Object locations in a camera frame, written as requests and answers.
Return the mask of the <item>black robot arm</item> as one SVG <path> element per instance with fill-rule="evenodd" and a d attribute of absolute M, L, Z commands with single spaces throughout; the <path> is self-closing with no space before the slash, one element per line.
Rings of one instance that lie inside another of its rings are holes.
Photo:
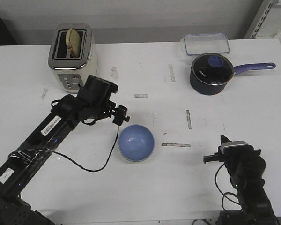
<path fill-rule="evenodd" d="M 129 121 L 127 108 L 110 101 L 111 94 L 117 91 L 115 83 L 90 75 L 76 96 L 68 94 L 52 101 L 50 114 L 0 167 L 0 225 L 53 224 L 32 210 L 20 193 L 80 122 L 93 119 L 89 123 L 92 126 L 98 120 L 113 117 L 113 123 L 121 126 Z"/>
<path fill-rule="evenodd" d="M 216 221 L 218 225 L 277 225 L 262 178 L 266 162 L 261 150 L 245 141 L 231 141 L 221 135 L 221 145 L 213 155 L 204 156 L 203 162 L 219 161 L 230 175 L 232 187 L 240 205 L 239 210 L 223 209 Z"/>

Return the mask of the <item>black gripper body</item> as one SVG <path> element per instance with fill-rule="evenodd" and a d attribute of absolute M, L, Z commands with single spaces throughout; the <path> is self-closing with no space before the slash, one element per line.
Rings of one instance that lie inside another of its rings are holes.
<path fill-rule="evenodd" d="M 204 156 L 203 162 L 218 161 L 233 166 L 240 162 L 242 155 L 250 154 L 260 155 L 260 150 L 227 150 L 224 153 L 216 152 L 213 155 Z"/>
<path fill-rule="evenodd" d="M 114 116 L 113 123 L 116 125 L 122 125 L 123 122 L 129 122 L 130 116 L 127 116 L 128 108 L 119 105 L 116 108 L 111 108 L 107 111 L 108 117 Z"/>

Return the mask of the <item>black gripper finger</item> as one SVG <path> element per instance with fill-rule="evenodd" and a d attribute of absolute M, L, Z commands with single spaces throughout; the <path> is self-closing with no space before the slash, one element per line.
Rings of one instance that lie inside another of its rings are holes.
<path fill-rule="evenodd" d="M 221 145 L 220 145 L 221 152 L 228 152 L 232 149 L 233 142 L 229 138 L 227 138 L 224 135 L 221 135 L 220 140 L 221 140 Z"/>

